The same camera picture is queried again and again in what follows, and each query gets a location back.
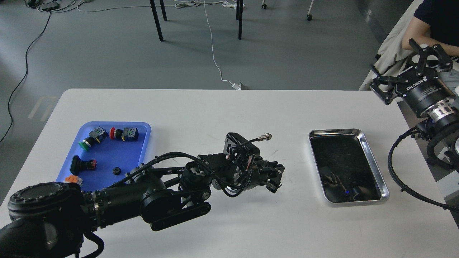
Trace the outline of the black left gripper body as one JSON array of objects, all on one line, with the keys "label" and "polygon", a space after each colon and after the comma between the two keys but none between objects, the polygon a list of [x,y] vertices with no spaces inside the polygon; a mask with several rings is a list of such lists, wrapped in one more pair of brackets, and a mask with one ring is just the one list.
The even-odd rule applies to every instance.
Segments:
[{"label": "black left gripper body", "polygon": [[215,173],[212,186],[222,190],[229,197],[236,197],[243,191],[256,186],[266,186],[273,191],[272,163],[260,157],[260,150],[254,142],[271,140],[272,135],[263,134],[254,139],[245,139],[238,133],[229,132],[225,138],[223,153],[229,162],[229,168]]}]

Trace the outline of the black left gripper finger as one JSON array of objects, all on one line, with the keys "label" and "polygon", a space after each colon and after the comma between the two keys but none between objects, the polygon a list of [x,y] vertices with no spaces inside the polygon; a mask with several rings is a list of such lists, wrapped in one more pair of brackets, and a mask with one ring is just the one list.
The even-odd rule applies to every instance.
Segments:
[{"label": "black left gripper finger", "polygon": [[276,193],[277,190],[281,187],[281,178],[282,178],[281,175],[277,175],[276,177],[268,178],[268,179],[265,181],[265,186],[266,186],[266,188],[267,188],[270,192]]},{"label": "black left gripper finger", "polygon": [[281,177],[284,171],[285,167],[278,162],[269,162],[264,168],[264,173],[266,173],[268,177]]}]

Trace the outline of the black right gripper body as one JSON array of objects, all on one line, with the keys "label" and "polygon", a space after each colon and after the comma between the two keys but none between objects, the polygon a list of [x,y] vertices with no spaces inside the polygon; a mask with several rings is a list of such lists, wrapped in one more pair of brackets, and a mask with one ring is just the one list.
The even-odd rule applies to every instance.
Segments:
[{"label": "black right gripper body", "polygon": [[396,84],[396,93],[418,118],[425,118],[431,106],[440,102],[453,102],[456,96],[438,78],[436,69],[426,68],[418,76],[414,68],[398,75],[402,83]]}]

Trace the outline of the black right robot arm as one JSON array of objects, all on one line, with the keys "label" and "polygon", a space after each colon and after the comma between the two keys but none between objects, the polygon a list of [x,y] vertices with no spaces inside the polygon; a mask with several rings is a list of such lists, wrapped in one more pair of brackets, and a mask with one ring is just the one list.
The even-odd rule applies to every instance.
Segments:
[{"label": "black right robot arm", "polygon": [[420,46],[414,39],[409,40],[412,49],[420,56],[418,63],[396,77],[384,76],[372,66],[376,77],[370,84],[371,90],[387,105],[400,97],[422,119],[415,127],[402,134],[392,145],[388,154],[388,169],[392,179],[413,197],[427,203],[458,212],[458,207],[442,204],[427,198],[408,187],[396,175],[392,166],[395,147],[408,136],[416,135],[426,140],[427,163],[449,171],[458,170],[458,109],[453,106],[456,95],[438,77],[436,67],[426,65],[429,56],[438,59],[441,72],[453,69],[454,63],[439,44]]}]

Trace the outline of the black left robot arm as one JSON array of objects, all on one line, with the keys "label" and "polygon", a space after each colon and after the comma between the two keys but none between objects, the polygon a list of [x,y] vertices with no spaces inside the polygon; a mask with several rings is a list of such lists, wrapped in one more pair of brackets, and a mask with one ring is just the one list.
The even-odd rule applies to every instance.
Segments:
[{"label": "black left robot arm", "polygon": [[266,161],[254,142],[229,132],[222,153],[198,155],[169,152],[135,168],[122,180],[97,191],[77,183],[48,182],[14,193],[7,205],[11,222],[1,229],[2,258],[79,257],[84,239],[104,250],[98,228],[142,217],[153,231],[208,214],[211,187],[229,197],[256,186],[275,193],[285,167]]}]

